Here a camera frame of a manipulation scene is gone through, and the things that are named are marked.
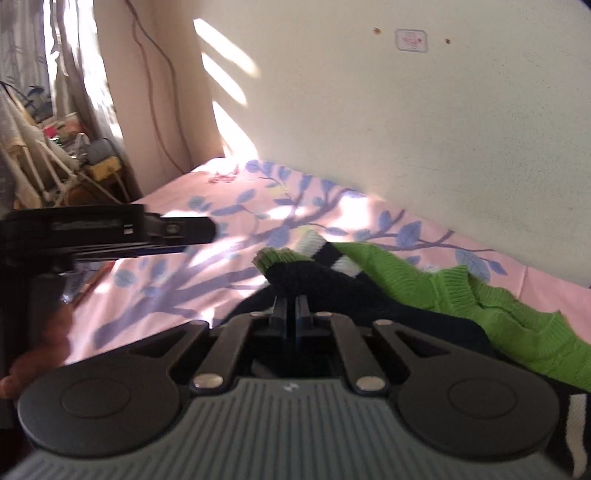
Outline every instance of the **pink bedsheet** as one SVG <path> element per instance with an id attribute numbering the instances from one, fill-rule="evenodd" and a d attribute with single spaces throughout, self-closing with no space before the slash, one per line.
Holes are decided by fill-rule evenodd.
<path id="1" fill-rule="evenodd" d="M 264 284 L 251 264 L 257 250 L 293 246 L 307 229 L 331 241 L 381 245 L 426 271 L 466 264 L 537 310 L 560 310 L 591 343 L 591 291 L 328 180 L 270 162 L 217 159 L 142 202 L 169 216 L 209 215 L 218 239 L 180 254 L 118 261 L 76 312 L 70 362 L 190 319 L 216 325 Z"/>

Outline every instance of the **label on wall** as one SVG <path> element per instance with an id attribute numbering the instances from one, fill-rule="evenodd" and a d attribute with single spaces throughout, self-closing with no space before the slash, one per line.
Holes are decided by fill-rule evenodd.
<path id="1" fill-rule="evenodd" d="M 427 53 L 427 33 L 424 30 L 396 30 L 396 46 L 402 51 Z"/>

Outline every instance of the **clothing pile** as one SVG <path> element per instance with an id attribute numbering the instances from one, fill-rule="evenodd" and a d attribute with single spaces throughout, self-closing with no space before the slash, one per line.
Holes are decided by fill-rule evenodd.
<path id="1" fill-rule="evenodd" d="M 587 470 L 591 345 L 560 312 L 533 310 L 509 291 L 484 284 L 465 265 L 425 273 L 375 245 L 332 244 L 313 231 L 293 250 L 263 249 L 254 264 L 269 286 L 226 319 L 266 310 L 276 296 L 305 295 L 312 312 L 345 314 L 366 327 L 390 319 L 526 368 L 551 385 L 560 403 L 546 454 L 575 478 Z"/>

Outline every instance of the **black round pad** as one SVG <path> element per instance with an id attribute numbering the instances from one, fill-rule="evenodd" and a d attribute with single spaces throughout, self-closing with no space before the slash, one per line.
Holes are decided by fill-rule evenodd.
<path id="1" fill-rule="evenodd" d="M 468 352 L 420 364 L 397 407 L 410 430 L 435 449 L 501 461 L 535 452 L 550 438 L 558 400 L 535 375 Z"/>
<path id="2" fill-rule="evenodd" d="M 496 419 L 507 415 L 517 404 L 515 391 L 497 380 L 463 380 L 449 389 L 451 404 L 475 419 Z"/>
<path id="3" fill-rule="evenodd" d="M 180 396 L 165 365 L 108 355 L 59 368 L 24 391 L 18 414 L 35 444 L 63 456 L 106 457 L 135 450 L 170 426 Z"/>
<path id="4" fill-rule="evenodd" d="M 125 384 L 110 378 L 90 378 L 66 388 L 61 406 L 74 417 L 102 419 L 123 410 L 130 399 Z"/>

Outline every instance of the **green knit garment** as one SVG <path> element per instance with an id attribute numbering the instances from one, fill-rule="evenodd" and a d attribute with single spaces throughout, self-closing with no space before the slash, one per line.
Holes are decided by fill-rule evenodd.
<path id="1" fill-rule="evenodd" d="M 400 303 L 474 320 L 493 347 L 513 361 L 591 391 L 591 345 L 576 336 L 560 312 L 538 312 L 508 290 L 481 282 L 464 265 L 425 273 L 375 245 L 334 245 Z"/>

